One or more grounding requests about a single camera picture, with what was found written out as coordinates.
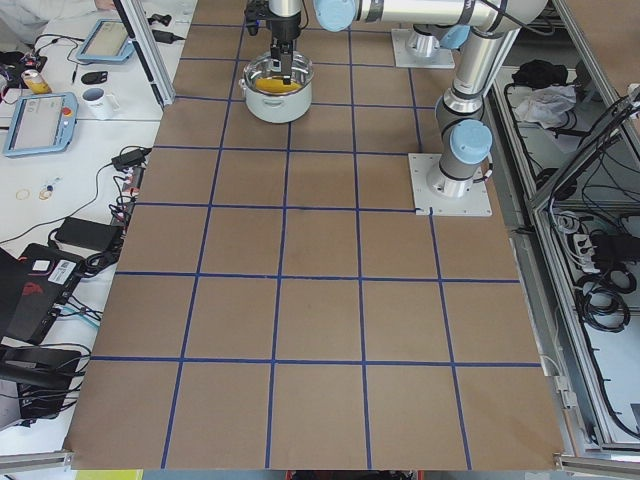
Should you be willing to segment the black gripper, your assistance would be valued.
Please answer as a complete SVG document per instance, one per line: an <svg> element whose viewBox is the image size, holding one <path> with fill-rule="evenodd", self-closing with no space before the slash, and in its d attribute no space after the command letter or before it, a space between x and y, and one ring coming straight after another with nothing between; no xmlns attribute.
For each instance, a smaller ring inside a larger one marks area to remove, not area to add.
<svg viewBox="0 0 640 480"><path fill-rule="evenodd" d="M264 22L272 35L270 69L280 70L283 83L291 84L292 50L301 34L301 0L250 0L244 10L244 25L250 36L256 36Z"/></svg>

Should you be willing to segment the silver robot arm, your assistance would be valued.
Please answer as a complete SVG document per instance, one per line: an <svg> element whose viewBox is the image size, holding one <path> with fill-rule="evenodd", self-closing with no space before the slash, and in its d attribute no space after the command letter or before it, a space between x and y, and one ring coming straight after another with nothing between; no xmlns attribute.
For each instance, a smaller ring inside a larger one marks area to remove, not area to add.
<svg viewBox="0 0 640 480"><path fill-rule="evenodd" d="M316 19L330 32L354 22L403 22L433 35L447 48L460 48L457 71L436 107L444 151L427 175L430 189L444 198L461 198L475 183L487 158L492 134L482 122L486 92L517 31L538 17L542 1L316 1Z"/></svg>

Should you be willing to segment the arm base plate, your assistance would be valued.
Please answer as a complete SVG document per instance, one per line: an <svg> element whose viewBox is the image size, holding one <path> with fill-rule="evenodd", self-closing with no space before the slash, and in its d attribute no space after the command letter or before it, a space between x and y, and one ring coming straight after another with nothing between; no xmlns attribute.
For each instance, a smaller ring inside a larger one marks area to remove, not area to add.
<svg viewBox="0 0 640 480"><path fill-rule="evenodd" d="M420 25L391 30L395 66L400 68L453 69L450 49Z"/></svg>
<svg viewBox="0 0 640 480"><path fill-rule="evenodd" d="M440 154L408 155L414 211L422 216L490 217L492 208L480 167L467 180L452 180L440 169Z"/></svg>

